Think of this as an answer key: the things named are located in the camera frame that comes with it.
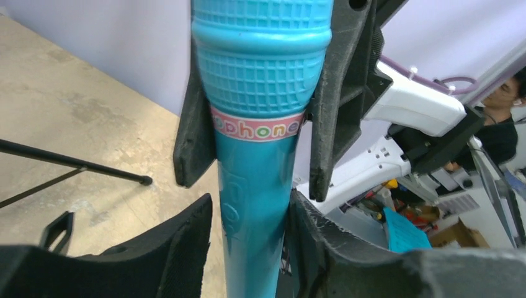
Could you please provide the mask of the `black microphone desk stand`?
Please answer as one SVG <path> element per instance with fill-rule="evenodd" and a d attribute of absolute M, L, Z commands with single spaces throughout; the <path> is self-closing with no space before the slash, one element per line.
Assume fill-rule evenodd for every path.
<path fill-rule="evenodd" d="M 49 223 L 40 237 L 39 247 L 65 255 L 73 234 L 74 212 L 66 211 Z"/>

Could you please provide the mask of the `black folding music stand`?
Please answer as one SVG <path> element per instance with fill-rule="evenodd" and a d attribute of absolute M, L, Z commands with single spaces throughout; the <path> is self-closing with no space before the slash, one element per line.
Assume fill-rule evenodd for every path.
<path fill-rule="evenodd" d="M 54 186 L 66 179 L 72 178 L 73 176 L 83 173 L 83 172 L 92 172 L 103 174 L 106 176 L 111 176 L 115 178 L 120 178 L 128 181 L 134 181 L 140 183 L 144 186 L 149 186 L 153 183 L 153 179 L 149 176 L 139 175 L 130 173 L 127 171 L 122 171 L 116 168 L 111 168 L 108 166 L 100 165 L 97 163 L 92 163 L 86 160 L 80 160 L 78 158 L 73 158 L 71 156 L 61 155 L 55 152 L 42 150 L 35 147 L 30 147 L 27 145 L 11 142 L 2 139 L 1 140 L 1 152 L 8 155 L 20 156 L 23 158 L 28 158 L 31 160 L 44 161 L 54 165 L 61 165 L 65 167 L 72 168 L 73 170 L 62 174 L 54 179 L 51 179 L 45 183 L 39 184 L 31 189 L 28 189 L 20 194 L 12 196 L 6 200 L 1 201 L 1 207 L 4 208 L 8 205 L 11 205 L 15 202 L 18 202 L 26 197 L 29 197 L 37 192 L 40 192 L 48 187 Z"/>

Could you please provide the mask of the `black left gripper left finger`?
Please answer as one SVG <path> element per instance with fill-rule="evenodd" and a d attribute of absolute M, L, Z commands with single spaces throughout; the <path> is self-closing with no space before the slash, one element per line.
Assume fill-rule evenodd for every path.
<path fill-rule="evenodd" d="M 99 255 L 1 247 L 2 297 L 200 297 L 210 246 L 211 195 Z"/>

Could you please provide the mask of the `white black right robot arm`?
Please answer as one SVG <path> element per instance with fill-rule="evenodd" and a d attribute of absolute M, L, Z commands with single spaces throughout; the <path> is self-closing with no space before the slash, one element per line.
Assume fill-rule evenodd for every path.
<path fill-rule="evenodd" d="M 190 75 L 173 153 L 191 187 L 218 161 L 223 210 L 286 207 L 303 175 L 321 212 L 340 160 L 349 194 L 458 153 L 482 119 L 456 92 L 383 57 L 402 1 L 193 1 Z"/>

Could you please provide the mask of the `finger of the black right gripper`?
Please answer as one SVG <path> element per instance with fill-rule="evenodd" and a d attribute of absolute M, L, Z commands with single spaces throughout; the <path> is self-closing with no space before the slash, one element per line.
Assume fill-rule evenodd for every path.
<path fill-rule="evenodd" d="M 391 80 L 377 70 L 383 36 L 376 1 L 334 1 L 332 40 L 309 104 L 309 198 L 323 202 L 336 163 L 361 134 L 360 121 Z"/>
<path fill-rule="evenodd" d="M 197 47 L 190 44 L 190 73 L 172 155 L 176 183 L 192 187 L 216 159 L 210 105 L 197 63 Z"/>

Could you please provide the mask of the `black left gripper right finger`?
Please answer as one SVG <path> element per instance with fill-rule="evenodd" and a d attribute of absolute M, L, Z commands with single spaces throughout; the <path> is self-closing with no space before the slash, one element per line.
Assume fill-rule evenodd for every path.
<path fill-rule="evenodd" d="M 292 191 L 286 239 L 295 297 L 524 297 L 525 251 L 396 254 L 325 218 Z"/>

